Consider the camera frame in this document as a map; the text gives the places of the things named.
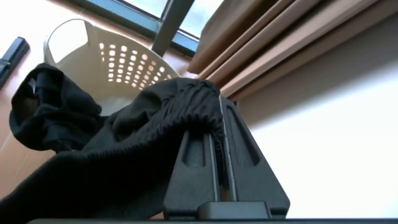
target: floor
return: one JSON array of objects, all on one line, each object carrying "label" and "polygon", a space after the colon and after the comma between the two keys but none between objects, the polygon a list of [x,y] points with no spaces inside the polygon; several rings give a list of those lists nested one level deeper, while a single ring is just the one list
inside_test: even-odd
[{"label": "floor", "polygon": [[[0,42],[0,55],[11,45],[12,41],[21,36],[30,45],[30,52],[25,56],[11,75],[6,85],[0,90],[0,198],[6,196],[22,180],[52,157],[52,151],[34,151],[24,147],[11,134],[9,128],[9,112],[11,98],[24,77],[38,63],[43,62],[43,41],[57,25],[71,18],[84,18],[96,26],[128,36],[146,47],[151,40],[132,34],[131,31],[112,25],[96,15],[55,0],[14,0],[2,2],[0,21],[3,30]],[[190,61],[178,52],[169,50],[164,59],[180,74],[184,74]]]}]

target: window frame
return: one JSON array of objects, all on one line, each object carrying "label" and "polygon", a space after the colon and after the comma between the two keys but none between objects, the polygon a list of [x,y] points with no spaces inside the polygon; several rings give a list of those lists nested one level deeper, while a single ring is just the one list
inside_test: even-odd
[{"label": "window frame", "polygon": [[[167,10],[173,12],[178,12],[180,15],[179,17],[184,18],[190,6],[193,3],[192,1],[183,0],[185,4],[185,9],[180,10],[176,7],[180,7],[181,0],[168,0],[166,3],[166,7],[162,13],[162,18],[159,20],[155,16],[150,15],[143,10],[138,9],[135,6],[131,6],[128,3],[119,1],[119,0],[66,0],[82,9],[92,12],[96,15],[99,15],[105,19],[108,19],[112,22],[115,22],[127,29],[133,30],[145,37],[153,39],[155,41],[161,41],[163,38],[160,36],[158,38],[157,34],[159,33],[163,24],[172,24],[174,27],[177,26],[177,30],[171,30],[171,32],[175,32],[174,37],[171,40],[171,43],[168,47],[171,47],[184,55],[192,57],[196,49],[198,47],[198,41],[194,38],[189,37],[189,35],[184,34],[179,31],[178,27],[182,21],[177,21],[179,24],[176,24],[176,21],[173,21],[171,16],[167,16]],[[174,1],[180,1],[179,4],[173,4]],[[160,49],[160,52],[156,51],[161,57],[165,53],[164,49]]]}]

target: white wall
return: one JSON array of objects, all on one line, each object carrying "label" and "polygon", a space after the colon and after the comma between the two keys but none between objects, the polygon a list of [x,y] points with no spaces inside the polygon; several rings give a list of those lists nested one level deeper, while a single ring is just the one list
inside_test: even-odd
[{"label": "white wall", "polygon": [[289,218],[398,217],[398,15],[239,109]]}]

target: curtain fold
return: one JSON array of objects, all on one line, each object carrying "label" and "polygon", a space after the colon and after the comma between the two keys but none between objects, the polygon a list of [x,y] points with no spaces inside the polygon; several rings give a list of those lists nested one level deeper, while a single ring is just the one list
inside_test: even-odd
[{"label": "curtain fold", "polygon": [[[188,71],[197,73],[199,79],[213,81],[221,88],[223,96],[234,100],[270,84],[366,30],[395,13],[398,7],[396,0],[278,0],[269,4],[266,10],[258,11],[262,14],[256,14],[256,19],[251,22],[245,18],[247,26],[244,30],[215,50],[214,44],[223,42],[220,37],[228,36],[221,35],[221,30],[226,29],[218,25],[225,21],[221,21],[222,16],[217,14],[225,12],[224,4],[236,7],[231,2],[234,0],[224,0],[205,26],[200,48]],[[364,16],[365,12],[373,16]],[[242,11],[239,14],[250,15]],[[210,32],[215,27],[220,31]]]}]

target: white basket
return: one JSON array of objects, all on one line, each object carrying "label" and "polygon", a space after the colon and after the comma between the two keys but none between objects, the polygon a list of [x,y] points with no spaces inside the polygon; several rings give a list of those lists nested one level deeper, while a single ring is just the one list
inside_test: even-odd
[{"label": "white basket", "polygon": [[[56,63],[49,43],[54,33],[71,21],[84,22],[87,42]],[[55,28],[44,42],[44,60],[88,92],[102,106],[101,115],[109,115],[130,104],[149,85],[179,77],[147,47],[83,19],[71,19]]]}]

